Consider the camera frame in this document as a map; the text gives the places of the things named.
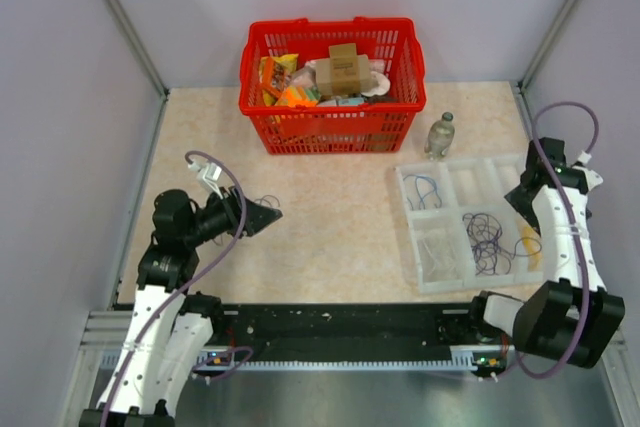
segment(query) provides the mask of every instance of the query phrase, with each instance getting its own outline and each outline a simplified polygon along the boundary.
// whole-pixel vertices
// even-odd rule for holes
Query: red basket
[[[398,103],[359,107],[268,107],[259,85],[260,57],[297,53],[298,65],[329,56],[329,46],[355,42],[358,54],[385,61],[389,95]],[[271,154],[395,152],[427,102],[422,49],[406,18],[356,17],[346,22],[307,19],[256,22],[240,67],[240,99]]]

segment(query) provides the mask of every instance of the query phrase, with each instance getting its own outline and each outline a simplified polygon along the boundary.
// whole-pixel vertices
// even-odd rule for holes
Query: table top
[[[223,302],[444,302],[470,300],[477,291],[421,295],[402,199],[393,169],[425,160],[424,142],[442,112],[454,115],[448,157],[521,153],[527,138],[506,82],[432,83],[394,154],[269,155],[237,107],[239,89],[171,91],[145,186],[120,286],[133,300],[137,264],[149,244],[153,200],[183,189],[202,205],[207,193],[187,169],[184,153],[197,149],[223,161],[250,199],[278,197],[284,217],[240,240],[227,258],[192,287]],[[225,235],[223,242],[229,242]],[[198,249],[199,268],[222,247]],[[536,285],[492,289],[526,298]]]

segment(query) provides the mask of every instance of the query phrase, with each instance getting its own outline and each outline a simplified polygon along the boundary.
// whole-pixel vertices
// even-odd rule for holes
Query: gray floor
[[[528,359],[542,370],[548,364]],[[96,390],[109,373],[101,372]],[[418,373],[239,373],[189,381],[178,427],[569,427],[621,425],[600,366],[552,380],[514,371],[498,384]]]

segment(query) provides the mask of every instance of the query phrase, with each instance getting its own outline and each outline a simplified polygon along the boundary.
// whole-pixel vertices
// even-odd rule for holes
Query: water bottle
[[[429,130],[424,152],[432,160],[438,160],[447,155],[449,146],[453,142],[453,134],[456,128],[453,126],[453,114],[445,112],[442,118],[433,123]]]

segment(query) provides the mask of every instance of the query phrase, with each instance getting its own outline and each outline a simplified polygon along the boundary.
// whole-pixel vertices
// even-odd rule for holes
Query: brown box
[[[316,84],[322,95],[351,95],[372,88],[369,58],[356,44],[332,45],[329,58],[316,61]]]

